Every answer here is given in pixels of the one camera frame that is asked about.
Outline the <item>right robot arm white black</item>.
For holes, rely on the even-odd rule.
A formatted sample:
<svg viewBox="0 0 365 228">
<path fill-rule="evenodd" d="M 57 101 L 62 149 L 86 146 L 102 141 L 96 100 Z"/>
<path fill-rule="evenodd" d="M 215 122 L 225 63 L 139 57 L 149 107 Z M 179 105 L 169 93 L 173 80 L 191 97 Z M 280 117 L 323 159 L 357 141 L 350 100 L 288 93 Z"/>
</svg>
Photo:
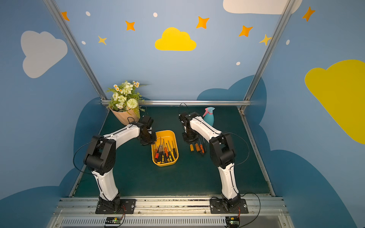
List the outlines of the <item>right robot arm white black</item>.
<svg viewBox="0 0 365 228">
<path fill-rule="evenodd" d="M 221 178 L 223 205 L 227 209 L 236 207 L 240 202 L 240 193 L 234 175 L 236 152 L 231 134 L 215 129 L 197 112 L 181 113 L 179 121 L 184 128 L 182 137 L 185 142 L 193 143 L 203 137 L 209 143 L 210 158 L 218 167 Z"/>
</svg>

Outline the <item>aluminium frame post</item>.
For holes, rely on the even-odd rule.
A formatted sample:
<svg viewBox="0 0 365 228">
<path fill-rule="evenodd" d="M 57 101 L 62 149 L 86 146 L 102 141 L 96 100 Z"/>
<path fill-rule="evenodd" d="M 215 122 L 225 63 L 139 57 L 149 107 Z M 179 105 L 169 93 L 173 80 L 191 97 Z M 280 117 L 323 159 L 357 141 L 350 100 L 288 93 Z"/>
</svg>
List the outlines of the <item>aluminium frame post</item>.
<svg viewBox="0 0 365 228">
<path fill-rule="evenodd" d="M 53 19 L 57 23 L 58 27 L 60 28 L 62 34 L 66 38 L 68 44 L 70 45 L 71 49 L 73 50 L 74 54 L 76 55 L 79 63 L 81 64 L 82 68 L 84 69 L 87 77 L 89 78 L 91 84 L 93 85 L 94 89 L 96 90 L 97 94 L 101 98 L 101 100 L 107 100 L 107 96 L 102 89 L 101 84 L 99 83 L 95 73 L 93 72 L 90 64 L 88 63 L 86 57 L 84 56 L 79 44 L 76 41 L 71 29 L 67 25 L 66 20 L 63 18 L 62 13 L 56 3 L 56 1 L 51 0 L 44 0 L 43 1 L 52 15 Z"/>
<path fill-rule="evenodd" d="M 268 65 L 269 61 L 270 61 L 270 58 L 277 46 L 277 43 L 279 42 L 280 40 L 280 37 L 292 15 L 292 9 L 294 8 L 294 5 L 295 5 L 296 1 L 295 0 L 290 0 L 290 1 L 287 1 L 285 7 L 284 7 L 284 11 L 283 13 L 281 14 L 280 18 L 279 18 L 279 21 L 274 29 L 274 32 L 272 34 L 272 38 L 270 40 L 270 43 L 268 44 L 265 52 L 264 52 L 264 55 L 262 57 L 262 60 L 259 64 L 259 67 L 250 83 L 250 86 L 245 94 L 245 97 L 244 97 L 244 101 L 250 101 L 251 100 L 251 97 L 252 95 L 254 94 L 254 91 L 266 69 L 266 66 Z"/>
</svg>

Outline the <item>controller board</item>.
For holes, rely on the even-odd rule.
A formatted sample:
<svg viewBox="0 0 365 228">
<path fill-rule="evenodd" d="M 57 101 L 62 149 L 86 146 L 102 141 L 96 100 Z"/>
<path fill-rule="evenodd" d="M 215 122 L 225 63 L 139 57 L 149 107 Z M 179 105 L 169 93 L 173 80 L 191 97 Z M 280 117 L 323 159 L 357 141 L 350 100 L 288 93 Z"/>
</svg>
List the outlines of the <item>controller board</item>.
<svg viewBox="0 0 365 228">
<path fill-rule="evenodd" d="M 104 226 L 106 227 L 118 227 L 124 221 L 123 217 L 107 217 Z"/>
<path fill-rule="evenodd" d="M 240 218 L 239 217 L 225 217 L 225 228 L 238 228 L 240 226 Z"/>
</svg>

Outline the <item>yellow plastic storage box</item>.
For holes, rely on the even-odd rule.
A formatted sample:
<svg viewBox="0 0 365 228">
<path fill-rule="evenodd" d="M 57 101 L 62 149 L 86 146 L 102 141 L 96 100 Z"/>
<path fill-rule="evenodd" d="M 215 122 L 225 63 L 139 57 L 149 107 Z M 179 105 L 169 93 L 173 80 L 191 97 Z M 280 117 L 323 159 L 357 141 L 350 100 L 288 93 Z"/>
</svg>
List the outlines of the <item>yellow plastic storage box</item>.
<svg viewBox="0 0 365 228">
<path fill-rule="evenodd" d="M 179 159 L 176 136 L 171 130 L 156 132 L 156 141 L 151 149 L 152 161 L 159 167 L 173 165 Z"/>
</svg>

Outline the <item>terracotta flower pot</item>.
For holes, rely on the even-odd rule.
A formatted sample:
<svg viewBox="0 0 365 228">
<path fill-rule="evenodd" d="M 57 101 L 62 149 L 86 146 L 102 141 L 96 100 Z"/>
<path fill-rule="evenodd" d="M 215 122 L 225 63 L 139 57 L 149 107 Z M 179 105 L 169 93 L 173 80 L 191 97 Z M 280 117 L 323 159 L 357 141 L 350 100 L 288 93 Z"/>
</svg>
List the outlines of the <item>terracotta flower pot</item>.
<svg viewBox="0 0 365 228">
<path fill-rule="evenodd" d="M 140 114 L 134 112 L 134 110 L 128 110 L 123 112 L 117 112 L 111 109 L 111 112 L 115 115 L 115 117 L 124 125 L 128 125 L 132 122 L 138 122 L 140 119 Z"/>
</svg>

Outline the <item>left aluminium frame post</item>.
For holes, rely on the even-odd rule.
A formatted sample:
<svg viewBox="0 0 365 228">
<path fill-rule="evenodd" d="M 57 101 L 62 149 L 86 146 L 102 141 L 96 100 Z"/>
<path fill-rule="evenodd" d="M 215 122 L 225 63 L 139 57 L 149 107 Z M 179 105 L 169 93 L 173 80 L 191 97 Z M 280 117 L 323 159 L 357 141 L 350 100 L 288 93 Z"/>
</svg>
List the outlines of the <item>left aluminium frame post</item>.
<svg viewBox="0 0 365 228">
<path fill-rule="evenodd" d="M 89 78 L 91 84 L 93 85 L 94 89 L 96 90 L 97 94 L 101 98 L 101 100 L 107 100 L 107 96 L 102 89 L 101 84 L 99 83 L 95 73 L 93 72 L 90 64 L 88 63 L 86 57 L 84 56 L 79 44 L 76 41 L 71 29 L 67 25 L 66 20 L 63 18 L 62 13 L 56 3 L 56 1 L 51 0 L 44 0 L 43 1 L 52 15 L 53 19 L 57 23 L 58 27 L 60 28 L 62 34 L 66 38 L 68 44 L 70 45 L 71 49 L 73 50 L 74 54 L 76 55 L 79 63 L 81 64 L 82 68 L 84 69 L 87 77 Z"/>
</svg>

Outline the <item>orange black handle screwdriver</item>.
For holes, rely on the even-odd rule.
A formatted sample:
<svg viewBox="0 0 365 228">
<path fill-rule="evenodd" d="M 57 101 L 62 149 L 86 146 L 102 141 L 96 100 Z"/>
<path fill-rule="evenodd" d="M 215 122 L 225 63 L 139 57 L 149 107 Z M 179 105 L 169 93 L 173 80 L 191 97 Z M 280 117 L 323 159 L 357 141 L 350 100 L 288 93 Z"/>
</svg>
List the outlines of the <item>orange black handle screwdriver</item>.
<svg viewBox="0 0 365 228">
<path fill-rule="evenodd" d="M 199 147 L 200 147 L 201 154 L 204 155 L 205 150 L 204 150 L 204 146 L 203 146 L 203 140 L 201 138 L 199 138 Z"/>
</svg>

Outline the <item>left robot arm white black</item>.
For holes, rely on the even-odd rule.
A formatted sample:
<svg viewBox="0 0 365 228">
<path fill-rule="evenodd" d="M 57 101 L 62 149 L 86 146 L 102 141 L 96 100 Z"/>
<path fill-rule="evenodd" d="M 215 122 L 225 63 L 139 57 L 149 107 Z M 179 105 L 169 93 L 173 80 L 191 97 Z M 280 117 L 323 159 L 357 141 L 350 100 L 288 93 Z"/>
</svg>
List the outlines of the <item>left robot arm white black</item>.
<svg viewBox="0 0 365 228">
<path fill-rule="evenodd" d="M 84 164 L 91 170 L 98 184 L 97 213 L 115 213 L 122 207 L 113 176 L 117 148 L 134 138 L 139 138 L 143 146 L 154 144 L 156 133 L 152 131 L 153 122 L 151 117 L 144 116 L 138 122 L 131 122 L 113 133 L 92 137 Z"/>
</svg>

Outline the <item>right controller board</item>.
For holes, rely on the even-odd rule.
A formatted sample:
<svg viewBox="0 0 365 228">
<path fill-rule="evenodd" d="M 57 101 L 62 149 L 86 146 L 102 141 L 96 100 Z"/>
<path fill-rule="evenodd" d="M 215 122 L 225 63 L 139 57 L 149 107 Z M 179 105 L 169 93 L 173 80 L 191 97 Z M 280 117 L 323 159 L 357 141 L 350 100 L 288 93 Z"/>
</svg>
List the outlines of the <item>right controller board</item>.
<svg viewBox="0 0 365 228">
<path fill-rule="evenodd" d="M 238 228 L 240 226 L 240 218 L 239 217 L 225 217 L 225 228 Z"/>
</svg>

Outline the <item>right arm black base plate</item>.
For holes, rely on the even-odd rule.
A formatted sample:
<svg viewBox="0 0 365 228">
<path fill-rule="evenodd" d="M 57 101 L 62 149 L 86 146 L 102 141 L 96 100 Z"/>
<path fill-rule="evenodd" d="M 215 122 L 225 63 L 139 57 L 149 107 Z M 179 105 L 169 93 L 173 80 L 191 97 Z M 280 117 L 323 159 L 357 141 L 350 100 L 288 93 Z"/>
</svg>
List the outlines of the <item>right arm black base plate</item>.
<svg viewBox="0 0 365 228">
<path fill-rule="evenodd" d="M 248 214 L 245 199 L 240 199 L 237 204 L 229 204 L 224 199 L 212 197 L 209 200 L 211 214 Z"/>
</svg>

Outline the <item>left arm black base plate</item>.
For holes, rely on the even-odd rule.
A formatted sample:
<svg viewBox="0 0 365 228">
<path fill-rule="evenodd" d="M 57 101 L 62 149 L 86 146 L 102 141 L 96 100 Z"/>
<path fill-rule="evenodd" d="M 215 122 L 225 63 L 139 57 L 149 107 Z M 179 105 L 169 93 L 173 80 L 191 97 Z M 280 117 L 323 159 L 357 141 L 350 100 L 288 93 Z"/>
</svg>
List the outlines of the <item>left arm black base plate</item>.
<svg viewBox="0 0 365 228">
<path fill-rule="evenodd" d="M 108 201 L 99 198 L 96 214 L 133 214 L 136 206 L 136 199 L 116 198 Z"/>
</svg>

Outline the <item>aluminium front rail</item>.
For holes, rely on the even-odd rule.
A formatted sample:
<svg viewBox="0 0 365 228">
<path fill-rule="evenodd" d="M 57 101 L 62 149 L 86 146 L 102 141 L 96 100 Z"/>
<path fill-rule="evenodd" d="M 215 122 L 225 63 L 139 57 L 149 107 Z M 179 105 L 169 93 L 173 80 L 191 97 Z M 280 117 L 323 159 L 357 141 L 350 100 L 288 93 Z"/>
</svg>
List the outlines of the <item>aluminium front rail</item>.
<svg viewBox="0 0 365 228">
<path fill-rule="evenodd" d="M 239 217 L 243 228 L 292 228 L 283 198 L 247 194 L 248 214 L 211 214 L 217 196 L 150 196 L 136 199 L 133 214 L 96 214 L 97 198 L 61 198 L 49 228 L 225 228 L 225 217 Z M 118 227 L 104 226 L 107 217 L 123 217 Z"/>
</svg>

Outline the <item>teal spray bottle pink trigger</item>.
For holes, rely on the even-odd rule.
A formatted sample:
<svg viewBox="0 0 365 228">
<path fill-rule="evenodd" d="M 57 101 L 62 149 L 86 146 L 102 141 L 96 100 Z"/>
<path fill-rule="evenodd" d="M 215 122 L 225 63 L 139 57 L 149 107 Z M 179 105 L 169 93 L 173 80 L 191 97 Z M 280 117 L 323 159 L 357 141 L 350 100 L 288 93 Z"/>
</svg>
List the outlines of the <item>teal spray bottle pink trigger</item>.
<svg viewBox="0 0 365 228">
<path fill-rule="evenodd" d="M 205 108 L 205 113 L 203 114 L 204 121 L 210 126 L 214 125 L 214 115 L 213 115 L 214 110 L 215 110 L 214 107 L 207 107 Z"/>
</svg>

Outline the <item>aluminium back frame bar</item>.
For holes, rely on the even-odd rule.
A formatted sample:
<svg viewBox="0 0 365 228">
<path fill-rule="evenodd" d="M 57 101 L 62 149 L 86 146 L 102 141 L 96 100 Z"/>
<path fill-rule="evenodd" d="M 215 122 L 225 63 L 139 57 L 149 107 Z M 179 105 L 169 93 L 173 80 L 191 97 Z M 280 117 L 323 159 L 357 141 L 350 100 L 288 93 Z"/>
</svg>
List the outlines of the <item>aluminium back frame bar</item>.
<svg viewBox="0 0 365 228">
<path fill-rule="evenodd" d="M 141 106 L 249 106 L 247 100 L 242 101 L 207 101 L 207 100 L 145 100 L 139 102 Z"/>
</svg>

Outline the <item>right aluminium frame post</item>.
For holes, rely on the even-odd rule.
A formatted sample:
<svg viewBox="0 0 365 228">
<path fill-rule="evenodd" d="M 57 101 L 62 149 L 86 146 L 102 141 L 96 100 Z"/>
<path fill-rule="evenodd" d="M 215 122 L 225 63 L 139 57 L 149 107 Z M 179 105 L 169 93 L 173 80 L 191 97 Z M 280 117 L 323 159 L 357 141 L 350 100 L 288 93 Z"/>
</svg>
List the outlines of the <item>right aluminium frame post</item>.
<svg viewBox="0 0 365 228">
<path fill-rule="evenodd" d="M 244 97 L 244 101 L 250 101 L 251 100 L 251 97 L 252 95 L 254 94 L 254 91 L 266 69 L 266 66 L 268 65 L 269 61 L 270 61 L 270 58 L 277 46 L 277 43 L 279 42 L 280 40 L 280 37 L 292 15 L 292 9 L 294 8 L 294 5 L 295 5 L 296 1 L 295 0 L 290 0 L 290 1 L 287 1 L 285 7 L 284 7 L 284 11 L 283 13 L 281 14 L 280 18 L 279 18 L 279 21 L 274 29 L 274 32 L 272 34 L 272 38 L 270 40 L 270 43 L 268 44 L 265 52 L 264 52 L 264 55 L 262 57 L 262 60 L 259 64 L 259 67 L 250 83 L 250 86 L 245 94 L 245 97 Z"/>
</svg>

